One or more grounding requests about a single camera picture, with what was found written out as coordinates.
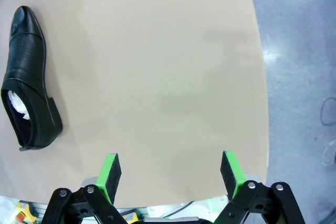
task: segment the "shoe toe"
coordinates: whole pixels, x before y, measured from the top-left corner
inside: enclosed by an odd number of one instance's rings
[[[10,29],[10,40],[18,34],[30,33],[42,38],[37,20],[33,11],[27,6],[19,7],[13,17],[12,27]]]

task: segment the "shoe heel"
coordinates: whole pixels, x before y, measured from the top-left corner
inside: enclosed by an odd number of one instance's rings
[[[48,98],[48,106],[51,113],[50,116],[54,122],[56,136],[58,136],[63,130],[63,123],[53,98]]]

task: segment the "yellow object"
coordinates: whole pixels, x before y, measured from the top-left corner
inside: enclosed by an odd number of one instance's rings
[[[30,222],[34,222],[37,220],[37,217],[35,217],[32,213],[34,212],[31,208],[33,208],[32,204],[30,202],[22,202],[20,201],[18,204],[16,204],[15,208],[20,211],[23,212],[23,214],[26,216],[25,217],[25,221],[30,221]]]
[[[132,213],[127,214],[127,215],[123,215],[123,218],[125,219],[125,221],[127,221],[128,224],[131,224],[131,223],[139,220],[138,216],[135,212],[132,212]]]

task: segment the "green gripper pad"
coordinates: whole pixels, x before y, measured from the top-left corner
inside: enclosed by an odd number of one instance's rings
[[[232,200],[246,181],[245,174],[233,151],[223,151],[220,171],[225,183],[228,199]]]
[[[103,167],[100,170],[96,186],[105,194],[106,199],[113,204],[118,183],[121,176],[121,168],[117,153],[107,155]]]

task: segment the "screw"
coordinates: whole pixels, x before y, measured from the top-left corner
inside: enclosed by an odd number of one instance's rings
[[[250,189],[254,189],[254,188],[256,188],[256,185],[255,185],[253,182],[249,182],[249,183],[247,184],[247,186],[248,186],[248,188],[250,188]]]
[[[65,191],[65,190],[62,190],[60,193],[60,196],[61,197],[64,197],[64,196],[66,196],[66,194],[67,194],[67,191]]]
[[[283,190],[283,186],[278,184],[276,187],[275,187],[278,191],[282,191]]]
[[[92,194],[95,189],[92,186],[89,186],[88,193]]]

